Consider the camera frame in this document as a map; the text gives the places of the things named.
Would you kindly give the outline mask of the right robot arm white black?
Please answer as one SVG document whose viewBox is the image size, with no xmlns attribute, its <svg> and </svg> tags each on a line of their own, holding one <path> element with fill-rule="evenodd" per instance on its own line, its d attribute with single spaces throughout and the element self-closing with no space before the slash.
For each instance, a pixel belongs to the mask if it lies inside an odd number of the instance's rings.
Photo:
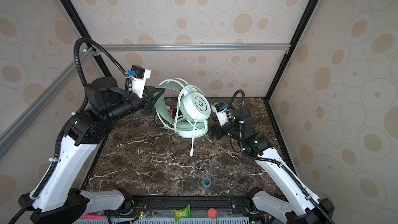
<svg viewBox="0 0 398 224">
<path fill-rule="evenodd" d="M 228 104 L 212 104 L 209 109 L 218 121 L 208 128 L 208 134 L 212 139 L 227 136 L 230 141 L 236 140 L 240 153 L 255 161 L 285 196 L 282 200 L 264 190 L 253 190 L 248 196 L 251 210 L 265 212 L 284 224 L 332 224 L 333 203 L 311 191 L 287 166 L 271 141 L 255 131 L 245 99 L 244 91 L 237 90 Z"/>
</svg>

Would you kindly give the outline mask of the diagonal aluminium frame bar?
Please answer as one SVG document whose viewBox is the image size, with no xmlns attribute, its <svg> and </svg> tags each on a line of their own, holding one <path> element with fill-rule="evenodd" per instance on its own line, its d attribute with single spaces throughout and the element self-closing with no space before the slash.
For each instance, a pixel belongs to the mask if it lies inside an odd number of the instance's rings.
<svg viewBox="0 0 398 224">
<path fill-rule="evenodd" d="M 35 119 L 64 91 L 64 87 L 77 73 L 74 62 L 62 71 L 53 82 L 29 105 L 10 104 L 1 110 L 1 157 L 23 135 Z"/>
</svg>

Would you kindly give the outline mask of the mint green headphones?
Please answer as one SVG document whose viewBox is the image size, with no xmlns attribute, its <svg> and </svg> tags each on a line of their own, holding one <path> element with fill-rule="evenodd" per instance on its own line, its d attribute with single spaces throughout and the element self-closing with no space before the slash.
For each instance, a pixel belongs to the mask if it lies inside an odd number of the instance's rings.
<svg viewBox="0 0 398 224">
<path fill-rule="evenodd" d="M 210 104 L 202 90 L 181 78 L 166 79 L 157 87 L 178 92 L 176 114 L 172 116 L 174 133 L 183 139 L 203 137 L 208 131 Z M 158 99 L 154 107 L 157 106 L 166 106 L 164 96 Z"/>
</svg>

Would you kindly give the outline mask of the pink marker pen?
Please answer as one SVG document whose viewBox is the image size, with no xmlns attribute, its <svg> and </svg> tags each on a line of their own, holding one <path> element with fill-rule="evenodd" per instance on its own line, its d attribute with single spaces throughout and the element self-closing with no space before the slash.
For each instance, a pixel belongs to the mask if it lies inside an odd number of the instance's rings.
<svg viewBox="0 0 398 224">
<path fill-rule="evenodd" d="M 81 219 L 94 219 L 94 220 L 105 220 L 106 217 L 105 216 L 98 216 L 98 215 L 83 215 L 80 217 Z"/>
</svg>

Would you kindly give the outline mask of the green snack packet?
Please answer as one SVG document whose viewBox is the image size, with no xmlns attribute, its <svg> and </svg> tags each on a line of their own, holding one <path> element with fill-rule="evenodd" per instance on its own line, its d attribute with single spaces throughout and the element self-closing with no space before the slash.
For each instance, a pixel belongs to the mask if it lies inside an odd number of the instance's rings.
<svg viewBox="0 0 398 224">
<path fill-rule="evenodd" d="M 182 209 L 174 209 L 174 215 L 175 215 L 175 222 L 178 222 L 180 219 L 183 218 L 190 218 L 191 215 L 190 206 L 188 205 Z"/>
</svg>

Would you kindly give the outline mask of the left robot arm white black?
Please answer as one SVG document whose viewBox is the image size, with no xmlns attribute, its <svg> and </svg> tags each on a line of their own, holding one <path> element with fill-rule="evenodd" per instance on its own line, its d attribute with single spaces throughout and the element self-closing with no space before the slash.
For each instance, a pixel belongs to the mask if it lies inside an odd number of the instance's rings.
<svg viewBox="0 0 398 224">
<path fill-rule="evenodd" d="M 89 44 L 104 48 L 89 38 L 74 45 L 74 60 L 85 91 L 84 101 L 61 129 L 50 166 L 37 187 L 20 197 L 21 209 L 10 220 L 16 223 L 27 211 L 35 224 L 71 224 L 80 217 L 99 211 L 115 211 L 126 201 L 119 190 L 87 192 L 73 188 L 73 183 L 90 155 L 107 139 L 116 123 L 142 109 L 152 111 L 164 89 L 146 85 L 150 70 L 133 65 L 122 70 L 125 87 L 112 77 L 88 83 L 80 60 L 80 48 Z"/>
</svg>

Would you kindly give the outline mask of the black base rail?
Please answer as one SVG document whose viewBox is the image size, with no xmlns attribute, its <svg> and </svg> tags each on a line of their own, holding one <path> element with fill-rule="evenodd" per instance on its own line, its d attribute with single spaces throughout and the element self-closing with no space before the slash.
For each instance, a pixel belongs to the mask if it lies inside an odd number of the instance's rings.
<svg viewBox="0 0 398 224">
<path fill-rule="evenodd" d="M 77 224 L 283 224 L 265 212 L 253 212 L 245 196 L 180 196 L 133 197 L 118 210 L 90 213 L 105 216 L 105 220 L 77 219 Z M 174 209 L 190 206 L 190 218 L 175 222 Z M 210 219 L 210 208 L 218 211 L 216 219 Z"/>
</svg>

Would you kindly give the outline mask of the red ball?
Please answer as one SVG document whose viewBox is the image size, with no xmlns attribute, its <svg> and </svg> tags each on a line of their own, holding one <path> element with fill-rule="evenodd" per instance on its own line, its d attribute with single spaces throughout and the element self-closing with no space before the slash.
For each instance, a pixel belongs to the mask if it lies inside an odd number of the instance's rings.
<svg viewBox="0 0 398 224">
<path fill-rule="evenodd" d="M 215 208 L 210 208 L 207 215 L 210 219 L 216 219 L 218 217 L 218 211 Z"/>
</svg>

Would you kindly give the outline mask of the blue tape roll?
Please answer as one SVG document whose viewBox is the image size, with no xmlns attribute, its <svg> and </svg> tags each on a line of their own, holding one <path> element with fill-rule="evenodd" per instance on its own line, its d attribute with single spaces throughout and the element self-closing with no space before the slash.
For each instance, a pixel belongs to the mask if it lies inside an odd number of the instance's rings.
<svg viewBox="0 0 398 224">
<path fill-rule="evenodd" d="M 205 178 L 203 178 L 203 180 L 202 180 L 202 185 L 203 185 L 203 187 L 204 188 L 210 188 L 211 187 L 211 185 L 212 185 L 212 180 L 209 178 L 209 177 L 205 177 Z"/>
</svg>

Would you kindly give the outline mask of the black white headphones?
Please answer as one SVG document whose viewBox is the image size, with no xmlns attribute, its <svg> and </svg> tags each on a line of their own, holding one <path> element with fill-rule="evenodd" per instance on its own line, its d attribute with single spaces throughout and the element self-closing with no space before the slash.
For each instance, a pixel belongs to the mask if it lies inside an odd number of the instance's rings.
<svg viewBox="0 0 398 224">
<path fill-rule="evenodd" d="M 171 114 L 171 108 L 169 106 L 157 106 L 155 107 L 155 122 L 159 127 L 164 129 L 174 130 L 175 120 Z"/>
</svg>

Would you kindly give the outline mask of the horizontal aluminium frame bar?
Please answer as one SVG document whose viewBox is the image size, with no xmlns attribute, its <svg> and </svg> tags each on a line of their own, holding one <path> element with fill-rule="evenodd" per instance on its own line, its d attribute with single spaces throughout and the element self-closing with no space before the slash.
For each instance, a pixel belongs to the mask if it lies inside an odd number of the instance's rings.
<svg viewBox="0 0 398 224">
<path fill-rule="evenodd" d="M 290 49 L 289 43 L 102 45 L 108 52 L 266 51 Z"/>
</svg>

